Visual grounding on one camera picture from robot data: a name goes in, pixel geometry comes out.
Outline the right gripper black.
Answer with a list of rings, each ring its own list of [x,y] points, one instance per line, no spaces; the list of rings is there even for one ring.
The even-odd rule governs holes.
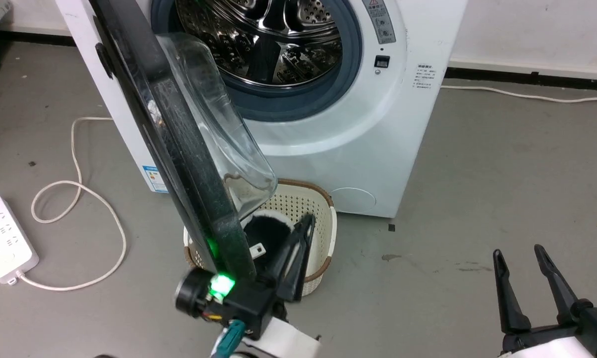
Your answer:
[[[504,354],[527,352],[556,340],[575,338],[582,352],[597,355],[597,307],[589,300],[578,300],[548,252],[534,245],[534,253],[541,273],[546,277],[558,311],[555,325],[533,328],[523,315],[510,283],[510,270],[501,250],[492,254]]]

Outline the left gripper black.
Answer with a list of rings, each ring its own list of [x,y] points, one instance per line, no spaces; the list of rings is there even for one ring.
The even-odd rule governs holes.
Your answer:
[[[316,218],[305,214],[289,226],[277,218],[262,220],[262,243],[270,243],[264,263],[265,276],[274,286],[252,279],[233,279],[223,273],[194,268],[178,284],[174,306],[178,311],[228,328],[239,321],[244,335],[259,340],[272,318],[276,292],[280,299],[293,303],[301,300],[307,274]]]

